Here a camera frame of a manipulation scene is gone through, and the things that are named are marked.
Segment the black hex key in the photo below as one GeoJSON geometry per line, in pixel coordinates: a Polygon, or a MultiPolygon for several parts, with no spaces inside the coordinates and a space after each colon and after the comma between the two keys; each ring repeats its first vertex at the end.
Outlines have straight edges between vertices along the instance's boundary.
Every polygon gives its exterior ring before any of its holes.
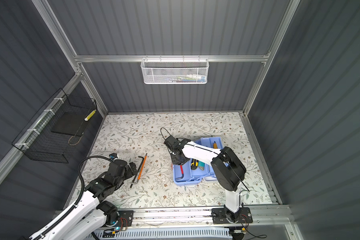
{"type": "Polygon", "coordinates": [[[144,157],[139,156],[139,158],[142,159],[142,160],[141,160],[141,163],[140,163],[140,165],[139,165],[138,172],[137,172],[137,174],[134,176],[134,179],[133,179],[132,183],[130,184],[130,189],[133,187],[133,185],[135,185],[135,184],[138,183],[138,176],[139,176],[139,172],[140,172],[140,167],[141,167],[141,164],[142,164],[142,161],[143,161],[144,157]]]}

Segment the orange handled tool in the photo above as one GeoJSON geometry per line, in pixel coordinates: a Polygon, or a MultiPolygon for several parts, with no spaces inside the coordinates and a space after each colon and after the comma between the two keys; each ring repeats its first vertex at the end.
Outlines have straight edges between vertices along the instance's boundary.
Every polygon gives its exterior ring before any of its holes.
{"type": "Polygon", "coordinates": [[[140,180],[142,173],[143,173],[143,169],[144,169],[144,165],[147,159],[148,153],[145,154],[144,159],[142,161],[141,167],[140,167],[140,172],[139,172],[139,176],[138,176],[138,181],[140,180]]]}

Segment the red handled tool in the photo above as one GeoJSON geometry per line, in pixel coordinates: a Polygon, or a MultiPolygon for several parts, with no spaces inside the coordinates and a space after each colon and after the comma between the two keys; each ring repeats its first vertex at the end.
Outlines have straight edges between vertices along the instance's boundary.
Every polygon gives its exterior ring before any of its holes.
{"type": "Polygon", "coordinates": [[[175,180],[178,182],[184,178],[183,166],[176,165],[176,173],[175,180]]]}

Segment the yellow black utility knife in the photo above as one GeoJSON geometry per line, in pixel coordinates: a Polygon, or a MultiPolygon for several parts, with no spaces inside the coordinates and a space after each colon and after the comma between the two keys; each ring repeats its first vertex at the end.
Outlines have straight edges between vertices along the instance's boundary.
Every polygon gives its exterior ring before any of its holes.
{"type": "Polygon", "coordinates": [[[199,163],[198,160],[192,159],[192,161],[191,161],[191,170],[192,171],[194,171],[194,170],[196,170],[198,168],[198,163],[199,163]]]}

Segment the white blue plastic toolbox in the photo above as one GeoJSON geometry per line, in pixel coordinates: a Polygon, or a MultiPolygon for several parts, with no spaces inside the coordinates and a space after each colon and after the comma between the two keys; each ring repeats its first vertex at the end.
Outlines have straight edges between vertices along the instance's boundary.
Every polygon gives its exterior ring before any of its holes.
{"type": "MultiPolygon", "coordinates": [[[[208,148],[222,149],[224,147],[220,137],[201,138],[195,141],[196,144],[208,148]]],[[[211,182],[217,181],[213,168],[200,161],[190,159],[182,166],[172,165],[173,179],[177,186],[197,185],[202,180],[211,182]]]]}

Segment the teal handled tool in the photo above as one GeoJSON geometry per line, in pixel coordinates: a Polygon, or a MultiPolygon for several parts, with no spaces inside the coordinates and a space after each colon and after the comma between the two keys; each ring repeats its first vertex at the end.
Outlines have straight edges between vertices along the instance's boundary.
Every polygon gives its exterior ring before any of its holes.
{"type": "Polygon", "coordinates": [[[203,162],[199,161],[198,167],[199,167],[199,169],[201,169],[203,171],[205,169],[205,164],[203,162]]]}

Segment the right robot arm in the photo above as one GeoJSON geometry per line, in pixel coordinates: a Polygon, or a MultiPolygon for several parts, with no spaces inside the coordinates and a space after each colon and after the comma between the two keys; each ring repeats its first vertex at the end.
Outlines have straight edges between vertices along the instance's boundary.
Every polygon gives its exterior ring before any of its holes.
{"type": "Polygon", "coordinates": [[[248,190],[244,184],[247,170],[231,148],[223,147],[221,138],[193,142],[170,135],[164,144],[172,159],[177,186],[191,187],[202,180],[216,180],[225,189],[224,207],[212,210],[215,224],[253,222],[249,208],[241,200],[241,193],[248,190]]]}

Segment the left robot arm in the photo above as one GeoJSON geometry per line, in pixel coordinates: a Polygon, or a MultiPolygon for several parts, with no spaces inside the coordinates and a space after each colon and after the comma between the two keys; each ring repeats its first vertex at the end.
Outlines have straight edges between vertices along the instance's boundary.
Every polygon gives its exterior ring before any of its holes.
{"type": "Polygon", "coordinates": [[[136,164],[119,159],[117,154],[99,158],[109,162],[108,170],[88,184],[82,172],[78,172],[81,189],[76,200],[33,233],[30,240],[83,240],[88,235],[97,239],[95,230],[103,226],[120,232],[132,225],[133,211],[119,211],[106,199],[120,189],[125,180],[138,174],[136,164]]]}

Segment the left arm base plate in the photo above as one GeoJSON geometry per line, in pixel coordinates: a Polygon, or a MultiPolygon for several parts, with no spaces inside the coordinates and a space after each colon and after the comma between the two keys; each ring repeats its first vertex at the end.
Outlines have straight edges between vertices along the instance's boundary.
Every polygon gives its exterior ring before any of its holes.
{"type": "Polygon", "coordinates": [[[131,227],[134,211],[117,211],[107,215],[104,227],[131,227]]]}

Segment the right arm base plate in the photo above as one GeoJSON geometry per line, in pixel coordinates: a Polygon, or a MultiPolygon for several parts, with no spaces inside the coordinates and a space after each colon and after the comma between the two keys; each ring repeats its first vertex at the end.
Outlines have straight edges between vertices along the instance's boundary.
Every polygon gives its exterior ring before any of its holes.
{"type": "Polygon", "coordinates": [[[227,208],[213,208],[211,217],[214,224],[251,224],[253,217],[251,211],[247,207],[239,208],[236,213],[231,212],[227,208]]]}

